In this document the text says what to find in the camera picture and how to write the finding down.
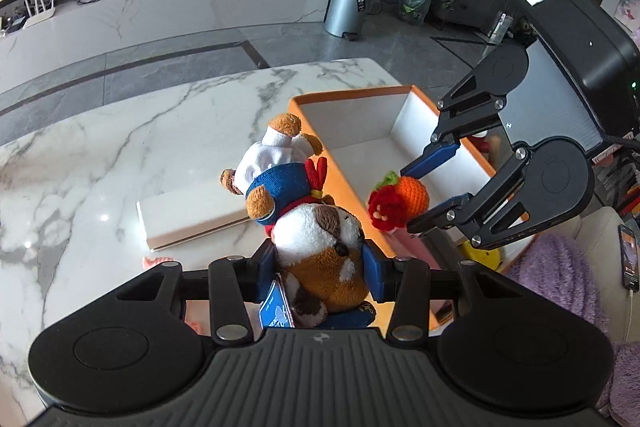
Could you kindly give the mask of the silver trash can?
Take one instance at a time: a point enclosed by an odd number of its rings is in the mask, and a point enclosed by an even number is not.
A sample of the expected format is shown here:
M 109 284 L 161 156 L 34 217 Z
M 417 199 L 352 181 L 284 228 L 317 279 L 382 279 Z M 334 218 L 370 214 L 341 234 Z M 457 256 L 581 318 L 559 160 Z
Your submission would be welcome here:
M 331 36 L 358 40 L 373 0 L 330 0 L 324 30 Z

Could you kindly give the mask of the orange white storage box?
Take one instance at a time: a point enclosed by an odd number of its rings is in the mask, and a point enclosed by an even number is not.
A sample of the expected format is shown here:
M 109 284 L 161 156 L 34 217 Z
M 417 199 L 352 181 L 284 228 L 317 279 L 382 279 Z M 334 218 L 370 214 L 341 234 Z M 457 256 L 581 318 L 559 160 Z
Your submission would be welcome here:
M 386 173 L 399 172 L 422 154 L 438 123 L 435 104 L 417 87 L 381 87 L 297 95 L 288 111 L 300 118 L 303 132 L 322 142 L 329 165 L 324 189 L 360 220 L 367 238 L 387 257 L 416 257 L 439 269 L 421 239 L 404 230 L 378 231 L 367 212 L 370 193 Z M 476 194 L 495 173 L 463 139 L 456 156 L 421 182 L 431 208 L 454 195 Z

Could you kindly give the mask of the white flat box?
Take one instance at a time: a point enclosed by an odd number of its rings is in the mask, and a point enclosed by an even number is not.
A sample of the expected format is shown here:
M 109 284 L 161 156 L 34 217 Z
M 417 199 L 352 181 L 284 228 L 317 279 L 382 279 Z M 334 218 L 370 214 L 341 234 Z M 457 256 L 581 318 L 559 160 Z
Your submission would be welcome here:
M 244 198 L 215 179 L 139 200 L 137 212 L 151 251 L 248 221 Z

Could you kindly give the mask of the red white mug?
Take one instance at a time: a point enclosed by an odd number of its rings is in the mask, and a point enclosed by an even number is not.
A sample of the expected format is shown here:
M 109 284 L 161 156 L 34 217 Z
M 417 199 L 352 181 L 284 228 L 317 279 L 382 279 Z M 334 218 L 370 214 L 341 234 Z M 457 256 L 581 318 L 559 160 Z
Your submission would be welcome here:
M 489 135 L 487 131 L 472 134 L 469 140 L 481 154 L 486 156 L 489 156 L 496 148 L 494 137 Z

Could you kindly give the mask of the yellow toy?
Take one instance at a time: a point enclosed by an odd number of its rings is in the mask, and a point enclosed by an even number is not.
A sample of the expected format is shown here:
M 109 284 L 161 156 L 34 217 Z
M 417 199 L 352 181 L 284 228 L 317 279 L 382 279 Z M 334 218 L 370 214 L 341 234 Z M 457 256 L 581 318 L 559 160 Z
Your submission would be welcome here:
M 486 249 L 475 248 L 470 241 L 465 241 L 459 246 L 459 249 L 465 259 L 478 262 L 494 271 L 497 271 L 502 263 L 502 254 L 499 248 L 486 251 Z

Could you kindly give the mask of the crochet orange strawberry toy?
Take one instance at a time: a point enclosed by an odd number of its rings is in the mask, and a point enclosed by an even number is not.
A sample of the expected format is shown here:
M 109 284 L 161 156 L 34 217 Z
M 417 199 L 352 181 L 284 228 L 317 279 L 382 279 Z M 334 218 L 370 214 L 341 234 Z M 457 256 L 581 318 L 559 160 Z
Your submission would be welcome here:
M 383 232 L 403 229 L 419 217 L 430 205 L 426 187 L 412 176 L 386 173 L 375 185 L 368 199 L 368 213 L 372 225 Z

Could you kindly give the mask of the white wifi router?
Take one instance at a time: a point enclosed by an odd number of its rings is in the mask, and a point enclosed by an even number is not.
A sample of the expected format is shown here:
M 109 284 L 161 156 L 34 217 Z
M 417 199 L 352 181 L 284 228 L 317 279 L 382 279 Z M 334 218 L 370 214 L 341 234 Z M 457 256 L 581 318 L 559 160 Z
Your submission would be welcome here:
M 55 14 L 55 0 L 23 0 L 26 9 L 24 28 L 35 26 Z

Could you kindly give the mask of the plush dog toy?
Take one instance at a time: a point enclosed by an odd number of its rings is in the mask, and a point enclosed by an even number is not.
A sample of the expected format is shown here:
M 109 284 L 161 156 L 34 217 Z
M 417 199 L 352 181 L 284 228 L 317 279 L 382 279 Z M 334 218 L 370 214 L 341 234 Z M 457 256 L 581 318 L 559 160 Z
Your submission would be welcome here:
M 290 113 L 273 117 L 221 185 L 242 196 L 274 246 L 288 309 L 298 327 L 356 329 L 376 317 L 367 302 L 360 221 L 324 191 L 328 160 L 318 136 Z

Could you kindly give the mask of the smartphone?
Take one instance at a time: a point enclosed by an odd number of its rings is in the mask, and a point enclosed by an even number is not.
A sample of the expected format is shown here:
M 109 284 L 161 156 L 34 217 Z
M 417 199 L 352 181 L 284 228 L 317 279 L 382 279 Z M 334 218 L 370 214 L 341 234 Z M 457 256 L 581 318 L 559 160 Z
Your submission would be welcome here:
M 618 237 L 620 238 L 620 263 L 622 264 L 623 286 L 628 291 L 638 293 L 639 291 L 639 260 L 636 236 L 634 231 L 620 225 L 618 227 Z

